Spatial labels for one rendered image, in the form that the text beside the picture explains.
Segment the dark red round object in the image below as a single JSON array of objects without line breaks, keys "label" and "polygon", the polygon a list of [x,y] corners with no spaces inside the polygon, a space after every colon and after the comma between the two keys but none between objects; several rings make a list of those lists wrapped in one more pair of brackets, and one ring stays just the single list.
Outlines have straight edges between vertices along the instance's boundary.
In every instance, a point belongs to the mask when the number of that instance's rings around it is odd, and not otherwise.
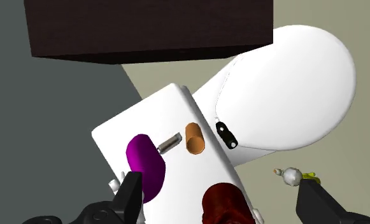
[{"label": "dark red round object", "polygon": [[242,191],[231,183],[209,187],[202,199],[203,224],[256,224]]}]

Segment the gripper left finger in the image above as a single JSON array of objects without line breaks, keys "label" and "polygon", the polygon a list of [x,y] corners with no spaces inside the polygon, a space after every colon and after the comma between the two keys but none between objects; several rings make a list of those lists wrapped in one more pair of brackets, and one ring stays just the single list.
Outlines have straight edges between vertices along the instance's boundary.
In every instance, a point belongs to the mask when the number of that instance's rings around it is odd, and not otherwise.
[{"label": "gripper left finger", "polygon": [[112,201],[87,205],[68,224],[136,224],[142,203],[142,173],[131,171]]}]

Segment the white and yellow small figure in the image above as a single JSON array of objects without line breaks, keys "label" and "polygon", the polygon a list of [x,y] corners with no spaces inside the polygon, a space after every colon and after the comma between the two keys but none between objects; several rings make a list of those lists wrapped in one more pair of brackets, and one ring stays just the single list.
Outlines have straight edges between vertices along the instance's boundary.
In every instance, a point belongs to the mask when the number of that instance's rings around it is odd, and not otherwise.
[{"label": "white and yellow small figure", "polygon": [[299,186],[302,179],[312,179],[318,184],[321,183],[321,180],[316,176],[314,172],[302,173],[299,169],[295,167],[289,167],[286,169],[273,169],[273,172],[277,176],[281,176],[286,185],[289,186]]}]

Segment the orange cup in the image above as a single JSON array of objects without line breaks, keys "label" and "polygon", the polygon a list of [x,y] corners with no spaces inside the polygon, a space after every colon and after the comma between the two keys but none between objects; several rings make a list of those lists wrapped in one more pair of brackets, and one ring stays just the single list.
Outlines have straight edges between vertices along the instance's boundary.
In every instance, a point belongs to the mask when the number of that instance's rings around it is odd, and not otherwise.
[{"label": "orange cup", "polygon": [[196,155],[205,149],[205,141],[200,126],[197,123],[189,123],[185,127],[186,149],[189,153]]}]

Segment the purple cup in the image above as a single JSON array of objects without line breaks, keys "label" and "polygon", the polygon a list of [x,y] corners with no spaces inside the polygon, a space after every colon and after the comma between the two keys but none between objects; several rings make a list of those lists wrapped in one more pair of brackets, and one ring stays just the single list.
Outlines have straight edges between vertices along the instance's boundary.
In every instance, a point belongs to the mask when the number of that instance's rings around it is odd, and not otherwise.
[{"label": "purple cup", "polygon": [[126,156],[131,171],[142,173],[143,202],[147,203],[159,194],[163,186],[165,161],[146,134],[138,134],[129,141]]}]

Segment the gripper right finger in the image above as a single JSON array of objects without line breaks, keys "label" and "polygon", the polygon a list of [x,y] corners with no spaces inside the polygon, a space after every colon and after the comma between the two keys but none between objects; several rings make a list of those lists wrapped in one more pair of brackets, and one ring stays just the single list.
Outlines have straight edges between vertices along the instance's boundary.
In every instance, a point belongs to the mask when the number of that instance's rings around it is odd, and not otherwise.
[{"label": "gripper right finger", "polygon": [[295,211],[302,224],[370,224],[370,217],[348,212],[313,179],[301,180]]}]

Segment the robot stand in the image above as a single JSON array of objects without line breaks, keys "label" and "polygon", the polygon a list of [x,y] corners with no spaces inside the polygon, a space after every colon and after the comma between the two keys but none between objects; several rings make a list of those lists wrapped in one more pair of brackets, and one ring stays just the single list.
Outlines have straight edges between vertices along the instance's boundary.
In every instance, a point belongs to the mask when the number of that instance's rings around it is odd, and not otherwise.
[{"label": "robot stand", "polygon": [[273,0],[24,0],[32,56],[133,64],[224,59],[273,42]]}]

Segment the small silver cylinder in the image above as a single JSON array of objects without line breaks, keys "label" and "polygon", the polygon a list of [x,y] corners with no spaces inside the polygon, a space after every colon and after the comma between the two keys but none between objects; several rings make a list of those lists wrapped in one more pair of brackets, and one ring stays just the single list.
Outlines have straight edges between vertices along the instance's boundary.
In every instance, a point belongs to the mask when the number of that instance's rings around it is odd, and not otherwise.
[{"label": "small silver cylinder", "polygon": [[163,155],[167,151],[171,150],[175,146],[177,146],[182,140],[181,134],[178,132],[174,136],[170,137],[168,140],[164,141],[157,147],[157,151]]}]

